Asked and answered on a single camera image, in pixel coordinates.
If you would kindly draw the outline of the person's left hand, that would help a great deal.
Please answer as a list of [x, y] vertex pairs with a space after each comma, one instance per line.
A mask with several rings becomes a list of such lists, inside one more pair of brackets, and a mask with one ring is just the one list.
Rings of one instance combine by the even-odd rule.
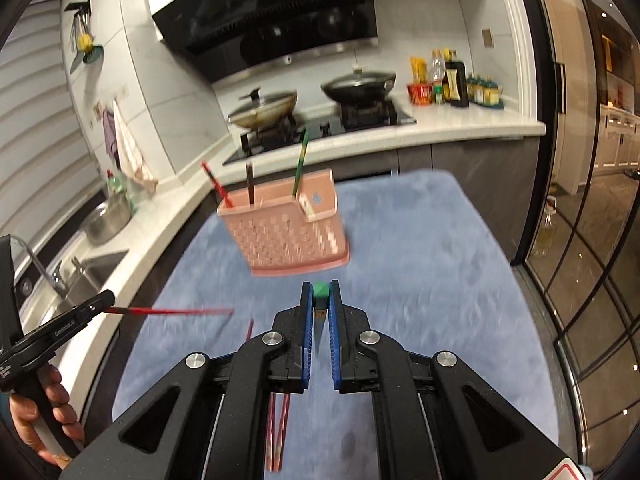
[[[74, 445], [82, 446], [85, 442], [84, 427], [81, 426], [75, 409], [70, 405], [70, 395], [62, 385], [60, 372], [55, 366], [47, 364], [38, 372], [38, 377], [42, 391], [48, 399], [44, 404], [44, 412], [53, 416], [56, 424]], [[68, 453], [59, 450], [54, 440], [44, 435], [48, 427], [34, 399], [16, 392], [11, 393], [10, 414], [17, 435], [40, 458], [60, 469], [65, 469], [70, 464], [72, 459]]]

